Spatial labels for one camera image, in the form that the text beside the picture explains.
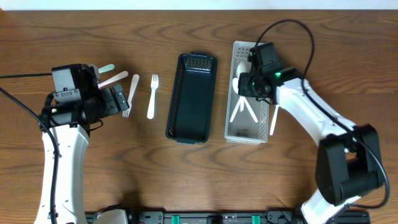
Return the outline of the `white plastic fork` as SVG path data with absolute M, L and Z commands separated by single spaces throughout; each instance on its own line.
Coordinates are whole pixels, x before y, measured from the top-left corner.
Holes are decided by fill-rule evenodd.
M 129 117 L 129 114 L 130 114 L 130 112 L 131 112 L 131 109 L 132 109 L 132 99 L 133 99 L 135 90 L 136 90 L 136 88 L 137 88 L 138 81 L 139 81 L 139 75 L 138 75 L 138 74 L 134 74 L 134 75 L 132 76 L 131 85 L 130 85 L 130 90 L 129 90 L 129 96 L 128 96 L 128 99 L 127 99 L 127 103 L 128 103 L 129 108 L 128 108 L 127 110 L 123 111 L 123 117 L 124 117 L 124 118 L 128 118 L 128 117 Z
M 104 87 L 106 85 L 109 85 L 109 84 L 114 83 L 114 82 L 116 82 L 118 80 L 126 78 L 128 75 L 129 75 L 129 73 L 127 71 L 123 71 L 123 72 L 111 77 L 110 79 L 99 83 L 98 84 L 98 88 L 101 89 L 102 87 Z
M 150 88 L 151 88 L 151 94 L 150 94 L 150 101 L 149 101 L 149 106 L 147 110 L 147 118 L 148 119 L 153 119 L 154 118 L 154 113 L 155 113 L 155 92 L 156 89 L 159 87 L 159 75 L 158 74 L 153 74 L 152 75 L 152 80 L 150 83 Z

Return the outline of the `white plastic spoon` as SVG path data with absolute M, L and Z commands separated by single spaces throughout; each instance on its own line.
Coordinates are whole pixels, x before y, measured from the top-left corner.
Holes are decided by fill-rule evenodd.
M 249 73 L 250 67 L 245 61 L 239 62 L 238 66 L 236 67 L 236 78 L 240 77 L 242 73 Z
M 230 122 L 230 123 L 232 123 L 232 122 L 234 121 L 234 118 L 235 118 L 235 116 L 236 116 L 236 113 L 238 112 L 238 109 L 239 109 L 239 107 L 240 107 L 240 105 L 241 105 L 241 99 L 240 99 L 241 96 L 238 94 L 239 79 L 238 79 L 238 78 L 233 78 L 232 84 L 233 84 L 233 90 L 234 90 L 235 94 L 237 94 L 237 95 L 239 96 L 239 98 L 238 98 L 238 100 L 237 100 L 237 102 L 236 102 L 236 105 L 235 105 L 235 107 L 234 107 L 234 110 L 233 110 L 233 112 L 232 112 L 232 115 L 231 115 L 231 117 L 230 117 L 230 119 L 229 119 L 229 122 Z
M 276 105 L 276 106 L 275 106 L 274 114 L 273 114 L 273 117 L 272 117 L 271 127 L 270 127 L 270 131 L 269 131 L 269 134 L 270 134 L 271 136 L 274 135 L 274 130 L 275 130 L 275 126 L 276 126 L 276 121 L 277 121 L 277 115 L 278 115 L 278 111 L 279 111 L 279 106 L 280 106 L 280 105 Z

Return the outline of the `pale green plastic fork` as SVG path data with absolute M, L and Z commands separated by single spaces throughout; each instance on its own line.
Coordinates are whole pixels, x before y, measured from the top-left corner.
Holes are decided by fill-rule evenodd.
M 115 69 L 115 65 L 114 64 L 108 64 L 108 65 L 105 65 L 105 66 L 99 68 L 98 72 L 99 73 L 106 73 L 106 72 L 110 72 L 110 71 L 112 71 L 114 69 Z

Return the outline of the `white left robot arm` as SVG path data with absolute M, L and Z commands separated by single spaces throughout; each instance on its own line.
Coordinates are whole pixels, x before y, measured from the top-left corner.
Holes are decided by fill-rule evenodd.
M 45 164 L 36 223 L 86 223 L 83 176 L 92 124 L 127 110 L 121 85 L 50 93 L 39 116 Z

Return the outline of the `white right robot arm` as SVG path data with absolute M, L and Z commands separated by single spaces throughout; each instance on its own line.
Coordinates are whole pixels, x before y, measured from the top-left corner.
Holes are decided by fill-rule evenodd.
M 241 96 L 272 102 L 290 113 L 318 146 L 315 178 L 317 190 L 304 202 L 292 223 L 331 223 L 358 199 L 390 185 L 381 162 L 377 131 L 357 126 L 327 105 L 296 69 L 270 73 L 243 72 L 234 81 Z

